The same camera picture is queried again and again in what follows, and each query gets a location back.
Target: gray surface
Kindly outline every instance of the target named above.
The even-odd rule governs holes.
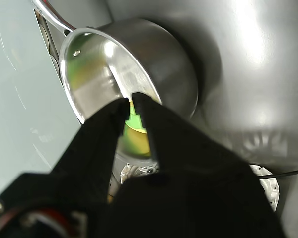
[[[109,0],[115,20],[144,17],[190,52],[201,96],[193,122],[253,163],[298,164],[298,0]],[[298,176],[280,179],[278,214],[298,238]]]
[[[78,128],[30,1],[0,0],[0,193],[48,172]]]

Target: white mechanical part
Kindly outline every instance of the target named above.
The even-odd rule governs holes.
[[[157,163],[146,167],[126,164],[120,173],[120,183],[123,184],[126,179],[131,176],[151,175],[156,173],[158,170],[159,168],[157,167]]]
[[[257,175],[271,175],[272,173],[264,167],[258,165],[250,165],[253,172]],[[132,176],[144,176],[151,175],[156,173],[159,170],[157,163],[146,166],[134,166],[131,164],[126,164],[120,173],[120,183],[123,184],[126,179]],[[260,180],[261,185],[264,188],[266,197],[271,204],[272,209],[275,211],[277,208],[278,200],[279,200],[279,186],[277,183],[277,179],[275,178],[266,178]]]
[[[250,165],[253,172],[257,175],[271,175],[272,173],[264,167],[259,165]],[[270,202],[273,210],[275,211],[277,208],[278,200],[279,200],[279,186],[276,178],[266,178],[261,179],[260,184],[263,186],[266,197]]]

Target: metal wall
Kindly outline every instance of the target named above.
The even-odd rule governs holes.
[[[298,0],[108,0],[114,20],[174,34],[200,84],[193,123],[252,163],[298,165]],[[298,176],[280,179],[278,214],[298,237]]]

